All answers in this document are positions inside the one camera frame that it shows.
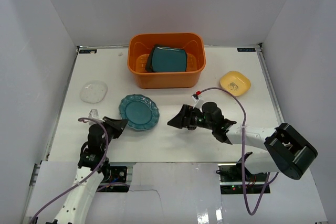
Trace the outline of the teal scalloped round plate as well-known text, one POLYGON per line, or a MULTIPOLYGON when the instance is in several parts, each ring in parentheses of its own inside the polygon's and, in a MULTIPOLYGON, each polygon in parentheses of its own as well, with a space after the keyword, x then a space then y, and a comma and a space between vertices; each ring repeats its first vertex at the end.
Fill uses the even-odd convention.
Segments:
POLYGON ((148 131, 159 122, 160 112, 156 103, 142 94, 126 95, 119 104, 119 114, 128 120, 127 126, 136 131, 148 131))

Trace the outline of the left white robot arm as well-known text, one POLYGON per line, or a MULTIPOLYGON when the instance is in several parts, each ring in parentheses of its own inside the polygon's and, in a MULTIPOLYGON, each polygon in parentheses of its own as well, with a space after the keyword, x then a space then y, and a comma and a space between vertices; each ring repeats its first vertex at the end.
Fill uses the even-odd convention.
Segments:
POLYGON ((103 117, 102 120, 79 118, 79 122, 93 124, 89 127, 87 141, 80 150, 73 185, 56 197, 66 199, 50 223, 85 223, 95 194, 108 187, 129 188, 125 182, 112 179, 113 169, 107 158, 110 142, 123 133, 128 120, 103 117))

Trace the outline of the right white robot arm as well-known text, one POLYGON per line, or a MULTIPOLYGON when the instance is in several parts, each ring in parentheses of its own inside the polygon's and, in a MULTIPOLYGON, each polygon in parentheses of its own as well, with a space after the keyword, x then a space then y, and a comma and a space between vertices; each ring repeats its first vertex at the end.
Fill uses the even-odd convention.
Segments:
POLYGON ((259 173, 282 173, 300 180, 318 156, 317 150, 290 124, 243 126, 225 118, 215 102, 206 102, 201 108, 184 104, 167 124, 188 130, 201 127, 211 130, 221 143, 260 149, 260 153, 244 152, 237 162, 237 175, 245 182, 259 173))

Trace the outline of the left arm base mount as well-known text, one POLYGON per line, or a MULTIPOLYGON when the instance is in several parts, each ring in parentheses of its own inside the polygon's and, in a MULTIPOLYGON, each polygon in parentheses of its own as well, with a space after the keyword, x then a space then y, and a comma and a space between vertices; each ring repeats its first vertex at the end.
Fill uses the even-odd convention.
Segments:
POLYGON ((102 193, 127 193, 129 190, 128 167, 111 166, 97 191, 102 193))

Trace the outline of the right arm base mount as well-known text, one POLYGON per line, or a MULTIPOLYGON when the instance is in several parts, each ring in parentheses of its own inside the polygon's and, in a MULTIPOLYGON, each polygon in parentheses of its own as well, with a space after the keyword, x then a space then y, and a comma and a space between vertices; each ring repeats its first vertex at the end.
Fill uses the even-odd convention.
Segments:
MULTIPOLYGON (((243 183, 241 166, 235 163, 218 164, 216 174, 219 176, 220 192, 222 195, 242 195, 243 183)), ((246 194, 260 194, 266 180, 266 173, 256 175, 245 172, 246 194)))

